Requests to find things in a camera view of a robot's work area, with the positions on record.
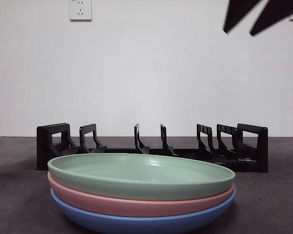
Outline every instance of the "green plate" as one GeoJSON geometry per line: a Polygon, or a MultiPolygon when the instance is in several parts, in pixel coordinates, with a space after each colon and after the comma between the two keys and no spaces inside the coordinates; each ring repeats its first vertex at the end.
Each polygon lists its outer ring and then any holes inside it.
{"type": "Polygon", "coordinates": [[[215,164],[169,156],[82,154],[48,162],[52,177],[81,192],[132,200],[175,201],[228,190],[235,173],[215,164]]]}

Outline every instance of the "dish rack divider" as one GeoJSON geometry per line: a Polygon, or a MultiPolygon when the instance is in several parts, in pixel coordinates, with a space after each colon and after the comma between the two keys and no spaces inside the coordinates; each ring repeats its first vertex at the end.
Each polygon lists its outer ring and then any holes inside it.
{"type": "Polygon", "coordinates": [[[65,155],[87,153],[128,153],[145,155],[176,156],[206,161],[230,168],[236,172],[268,172],[268,128],[238,123],[237,127],[217,124],[218,149],[213,145],[212,128],[197,124],[196,134],[198,148],[176,148],[167,143],[167,130],[161,124],[162,148],[154,149],[146,146],[140,139],[139,124],[134,126],[135,148],[108,148],[100,143],[97,137],[96,124],[79,128],[80,146],[77,146],[70,136],[68,123],[58,123],[37,127],[37,170],[48,170],[48,160],[65,155]],[[85,144],[85,134],[93,134],[96,148],[89,149],[85,144]],[[257,146],[253,147],[243,142],[243,132],[257,134],[257,146]],[[53,144],[53,134],[61,133],[61,141],[53,144]],[[231,135],[230,149],[222,141],[221,133],[231,135]],[[205,145],[201,134],[207,135],[205,145]]]}

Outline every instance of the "white wall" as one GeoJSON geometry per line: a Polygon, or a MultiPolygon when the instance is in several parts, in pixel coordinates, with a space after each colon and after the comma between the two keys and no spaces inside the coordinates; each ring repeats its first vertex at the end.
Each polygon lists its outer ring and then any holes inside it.
{"type": "Polygon", "coordinates": [[[293,22],[248,34],[264,2],[229,35],[226,0],[0,0],[0,136],[97,123],[100,136],[194,136],[195,124],[267,126],[293,136],[293,22]]]}

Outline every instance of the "plate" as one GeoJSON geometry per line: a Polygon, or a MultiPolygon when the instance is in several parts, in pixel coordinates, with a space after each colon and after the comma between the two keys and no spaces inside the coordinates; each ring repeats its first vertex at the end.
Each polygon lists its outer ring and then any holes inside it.
{"type": "Polygon", "coordinates": [[[231,204],[236,193],[223,203],[207,210],[166,217],[120,217],[97,214],[70,206],[61,201],[51,190],[51,194],[62,213],[73,222],[99,233],[105,234],[182,234],[201,228],[219,216],[231,204]]]}
{"type": "Polygon", "coordinates": [[[86,194],[57,183],[48,173],[53,192],[65,203],[79,209],[105,215],[160,217],[189,214],[216,206],[230,197],[234,184],[222,194],[196,200],[141,201],[86,194]]]}
{"type": "Polygon", "coordinates": [[[233,183],[228,168],[186,158],[142,154],[81,154],[48,162],[58,183],[88,194],[153,201],[221,194],[233,183]]]}

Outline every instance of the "pink plate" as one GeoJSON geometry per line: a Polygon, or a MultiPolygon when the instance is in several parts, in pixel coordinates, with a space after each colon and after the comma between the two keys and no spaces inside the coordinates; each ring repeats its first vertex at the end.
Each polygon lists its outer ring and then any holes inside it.
{"type": "Polygon", "coordinates": [[[228,199],[234,189],[233,183],[224,193],[201,199],[183,201],[141,201],[98,196],[72,190],[56,182],[52,178],[50,172],[48,172],[48,179],[56,196],[71,206],[99,214],[125,217],[173,216],[202,211],[228,199]]]}

